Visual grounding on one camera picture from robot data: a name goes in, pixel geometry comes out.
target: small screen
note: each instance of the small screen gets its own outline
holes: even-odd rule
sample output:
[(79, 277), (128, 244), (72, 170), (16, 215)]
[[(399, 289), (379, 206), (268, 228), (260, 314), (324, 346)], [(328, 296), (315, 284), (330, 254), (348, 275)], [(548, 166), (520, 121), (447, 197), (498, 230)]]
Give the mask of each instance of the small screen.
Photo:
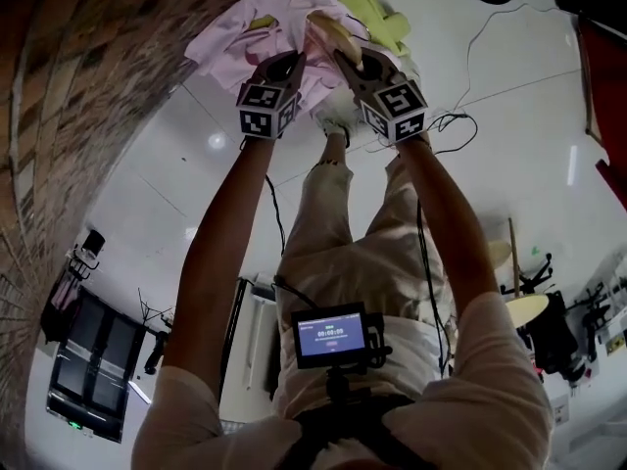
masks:
[(347, 352), (365, 348), (358, 313), (298, 323), (302, 355)]

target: clothing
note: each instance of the clothing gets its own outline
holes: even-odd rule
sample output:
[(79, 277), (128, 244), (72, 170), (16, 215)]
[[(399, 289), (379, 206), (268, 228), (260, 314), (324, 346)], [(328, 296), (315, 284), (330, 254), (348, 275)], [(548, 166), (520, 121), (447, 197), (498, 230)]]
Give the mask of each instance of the clothing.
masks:
[[(440, 350), (418, 249), (417, 195), (400, 159), (392, 160), (386, 173), (383, 205), (365, 236), (353, 242), (348, 218), (353, 173), (344, 164), (316, 165), (303, 184), (299, 212), (277, 273), (319, 306), (363, 302), (366, 312), (383, 313), (386, 343), (395, 354), (382, 369), (352, 376), (352, 385), (370, 387), (379, 395), (418, 399), (427, 383), (436, 379)], [(453, 295), (426, 228), (425, 240), (438, 312), (447, 322)], [(300, 309), (307, 306), (278, 289), (281, 373), (273, 407), (287, 418), (326, 402), (325, 371), (301, 370), (296, 363), (291, 313)]]
[(50, 296), (50, 303), (59, 311), (64, 311), (78, 298), (80, 281), (68, 271), (64, 271), (57, 282), (54, 294)]
[(397, 56), (409, 52), (405, 44), (401, 43), (401, 40), (410, 33), (410, 23), (403, 14), (388, 14), (379, 0), (339, 1), (367, 26), (373, 42), (389, 49)]
[[(420, 335), (417, 328), (414, 335)], [(408, 353), (417, 348), (408, 345)], [(506, 307), (491, 293), (471, 302), (460, 320), (453, 377), (429, 383), (416, 403), (388, 412), (383, 424), (441, 469), (528, 470), (547, 459), (552, 419)], [(276, 416), (223, 436), (209, 387), (187, 371), (164, 367), (132, 467), (269, 470), (300, 439), (300, 430), (298, 422)], [(319, 453), (312, 469), (358, 458), (374, 456), (352, 440), (340, 441)]]
[[(222, 88), (238, 95), (241, 85), (265, 59), (291, 50), (305, 52), (299, 114), (306, 113), (346, 82), (333, 60), (331, 44), (325, 43), (307, 19), (313, 11), (322, 11), (352, 34), (367, 38), (363, 25), (351, 19), (350, 10), (337, 0), (240, 0), (189, 43), (185, 56), (198, 63), (197, 73), (211, 74)], [(259, 19), (267, 16), (274, 17), (276, 23), (256, 28)], [(358, 42), (401, 65), (385, 48)]]
[[(364, 301), (366, 311), (385, 313), (385, 342), (392, 354), (381, 369), (349, 378), (352, 390), (368, 386), (374, 396), (414, 400), (382, 417), (401, 444), (443, 469), (541, 468), (553, 411), (500, 295), (487, 293), (467, 306), (459, 323), (455, 372), (437, 381), (433, 314), (424, 280), (415, 275), (422, 270), (413, 253), (415, 191), (398, 159), (387, 173), (383, 207), (366, 236), (352, 243), (347, 213), (352, 174), (342, 164), (317, 165), (305, 181), (279, 274), (319, 306)], [(428, 231), (425, 237), (438, 308), (446, 321), (450, 290)], [(287, 316), (301, 308), (290, 294), (278, 293), (276, 416), (225, 436), (209, 387), (187, 371), (164, 367), (135, 443), (133, 468), (275, 468), (301, 438), (301, 425), (293, 418), (328, 403), (325, 370), (296, 367)], [(340, 440), (317, 455), (312, 469), (355, 459), (376, 456), (353, 439)]]

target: brick wall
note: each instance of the brick wall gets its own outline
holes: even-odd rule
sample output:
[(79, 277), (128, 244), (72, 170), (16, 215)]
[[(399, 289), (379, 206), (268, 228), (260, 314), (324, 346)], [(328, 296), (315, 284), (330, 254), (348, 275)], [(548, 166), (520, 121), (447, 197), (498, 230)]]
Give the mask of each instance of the brick wall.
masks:
[(236, 0), (0, 0), (0, 461), (28, 466), (38, 319), (94, 193)]

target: pink cloth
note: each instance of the pink cloth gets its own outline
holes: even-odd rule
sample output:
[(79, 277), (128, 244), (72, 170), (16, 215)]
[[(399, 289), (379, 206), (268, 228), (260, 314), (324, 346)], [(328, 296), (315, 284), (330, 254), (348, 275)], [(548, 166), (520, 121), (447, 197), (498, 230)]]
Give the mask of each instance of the pink cloth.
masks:
[[(197, 73), (211, 74), (222, 88), (237, 95), (242, 83), (265, 59), (290, 50), (305, 52), (299, 108), (300, 114), (306, 113), (346, 82), (332, 60), (332, 48), (307, 20), (316, 10), (353, 35), (368, 37), (364, 26), (351, 19), (349, 10), (337, 0), (240, 0), (189, 43), (185, 56), (198, 63)], [(274, 25), (246, 31), (253, 20), (267, 15), (276, 19)], [(364, 41), (362, 46), (366, 45), (381, 50)], [(388, 55), (398, 63), (395, 56)]]

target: black cabinet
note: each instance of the black cabinet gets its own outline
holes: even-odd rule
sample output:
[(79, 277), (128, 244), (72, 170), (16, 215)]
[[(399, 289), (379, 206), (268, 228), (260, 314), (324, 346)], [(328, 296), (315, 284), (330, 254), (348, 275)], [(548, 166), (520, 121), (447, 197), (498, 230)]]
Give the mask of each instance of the black cabinet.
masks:
[(145, 328), (84, 288), (67, 340), (59, 345), (48, 410), (95, 435), (121, 441), (128, 380)]

